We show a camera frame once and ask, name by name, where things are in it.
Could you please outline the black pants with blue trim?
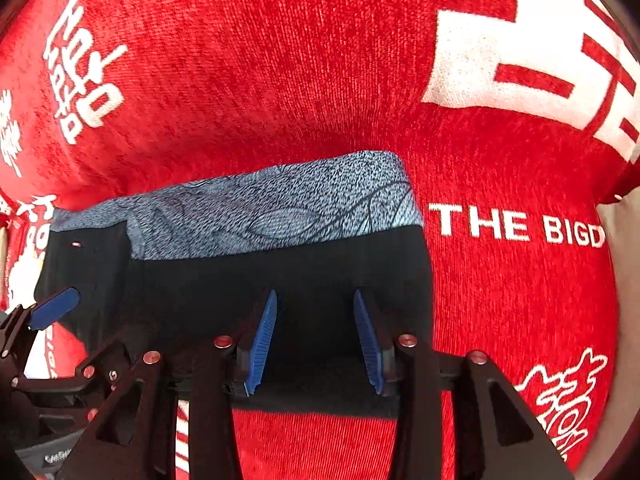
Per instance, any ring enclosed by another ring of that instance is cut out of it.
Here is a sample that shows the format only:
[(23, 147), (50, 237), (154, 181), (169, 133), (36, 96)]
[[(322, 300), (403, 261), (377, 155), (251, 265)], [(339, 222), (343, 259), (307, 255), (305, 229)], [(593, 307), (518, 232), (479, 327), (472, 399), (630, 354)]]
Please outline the black pants with blue trim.
[(423, 219), (399, 157), (363, 151), (199, 180), (55, 211), (37, 300), (65, 287), (62, 324), (88, 351), (120, 330), (174, 354), (242, 320), (259, 296), (278, 317), (262, 381), (241, 410), (392, 418), (354, 317), (359, 289), (432, 338)]

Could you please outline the white pillow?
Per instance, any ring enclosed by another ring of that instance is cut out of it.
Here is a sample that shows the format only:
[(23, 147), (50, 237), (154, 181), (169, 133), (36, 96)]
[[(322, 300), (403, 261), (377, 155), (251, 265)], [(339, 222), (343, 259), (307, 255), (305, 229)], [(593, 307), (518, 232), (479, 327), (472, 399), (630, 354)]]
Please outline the white pillow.
[(618, 343), (608, 403), (577, 479), (611, 479), (639, 437), (639, 191), (598, 214), (610, 248), (618, 299)]

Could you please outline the red bedspread with white characters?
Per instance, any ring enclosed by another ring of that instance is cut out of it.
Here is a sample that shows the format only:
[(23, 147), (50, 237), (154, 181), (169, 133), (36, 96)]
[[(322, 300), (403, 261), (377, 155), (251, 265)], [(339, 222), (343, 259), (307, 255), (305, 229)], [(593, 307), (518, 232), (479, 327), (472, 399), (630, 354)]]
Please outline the red bedspread with white characters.
[(434, 343), (485, 349), (577, 471), (614, 378), (600, 205), (639, 191), (639, 65), (600, 0), (27, 0), (1, 40), (1, 188), (56, 210), (397, 155)]

